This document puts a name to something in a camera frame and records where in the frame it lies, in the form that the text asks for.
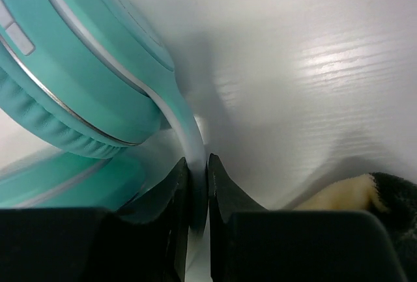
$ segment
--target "plush toy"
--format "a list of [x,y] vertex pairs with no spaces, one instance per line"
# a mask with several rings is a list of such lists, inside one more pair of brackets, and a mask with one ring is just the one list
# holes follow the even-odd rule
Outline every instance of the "plush toy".
[[409,281],[417,281],[417,185],[386,173],[333,183],[296,210],[368,210],[386,227]]

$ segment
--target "white surface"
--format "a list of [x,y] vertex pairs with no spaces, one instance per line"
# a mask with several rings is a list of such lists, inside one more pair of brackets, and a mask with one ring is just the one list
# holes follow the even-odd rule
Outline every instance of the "white surface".
[[10,26],[8,26],[6,29],[6,34],[8,34],[13,43],[24,55],[29,55],[35,49],[35,46],[20,29],[17,23],[12,23]]
[[10,15],[6,5],[0,0],[0,26],[6,28],[13,22],[13,17]]
[[[208,151],[261,204],[367,171],[417,181],[416,0],[131,1],[168,46]],[[180,153],[169,133],[155,139],[164,157]],[[209,273],[206,246],[188,281]]]

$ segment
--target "ear cushion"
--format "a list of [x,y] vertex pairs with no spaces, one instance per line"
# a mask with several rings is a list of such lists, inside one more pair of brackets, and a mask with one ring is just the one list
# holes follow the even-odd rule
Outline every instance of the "ear cushion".
[[55,103],[1,44],[0,108],[26,130],[67,152],[111,158],[126,148],[96,133]]

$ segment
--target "silver trim ring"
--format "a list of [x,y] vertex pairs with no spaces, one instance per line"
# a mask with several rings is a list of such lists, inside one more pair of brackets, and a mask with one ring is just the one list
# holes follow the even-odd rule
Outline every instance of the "silver trim ring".
[[40,80],[38,78],[36,78],[36,76],[28,69],[28,67],[26,67],[23,64],[23,62],[19,59],[19,57],[14,53],[14,51],[12,50],[12,48],[9,46],[9,44],[6,42],[6,40],[1,35],[0,35],[0,43],[2,43],[2,45],[8,51],[8,53],[10,54],[10,56],[15,60],[15,62],[19,65],[19,67],[27,74],[27,76],[33,82],[35,82],[36,85],[38,87],[40,87],[42,89],[42,91],[44,91],[45,94],[48,95],[56,104],[58,104],[63,109],[65,109],[65,111],[67,113],[69,113],[71,116],[73,116],[75,119],[77,119],[78,121],[82,122],[84,125],[86,125],[90,129],[94,130],[98,134],[103,135],[104,137],[106,137],[106,138],[108,138],[108,139],[110,139],[110,140],[112,140],[114,142],[117,142],[119,144],[131,146],[131,147],[134,147],[134,146],[140,144],[140,143],[126,142],[126,141],[117,139],[116,137],[113,137],[113,136],[107,134],[106,132],[103,132],[102,130],[98,129],[96,126],[94,126],[90,122],[86,121],[83,117],[79,116],[75,111],[73,111],[72,109],[70,109],[64,102],[62,102],[60,99],[58,99],[58,97],[56,97],[56,95],[54,95],[42,82],[40,82]]

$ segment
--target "headphones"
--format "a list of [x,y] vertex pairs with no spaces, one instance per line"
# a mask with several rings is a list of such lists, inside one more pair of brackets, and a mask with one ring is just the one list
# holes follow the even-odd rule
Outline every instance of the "headphones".
[[67,152],[0,180],[0,206],[74,206],[82,197],[118,209],[146,180],[121,152],[157,132],[164,114],[192,177],[191,230],[202,234],[203,140],[171,57],[128,0],[0,0],[0,108]]

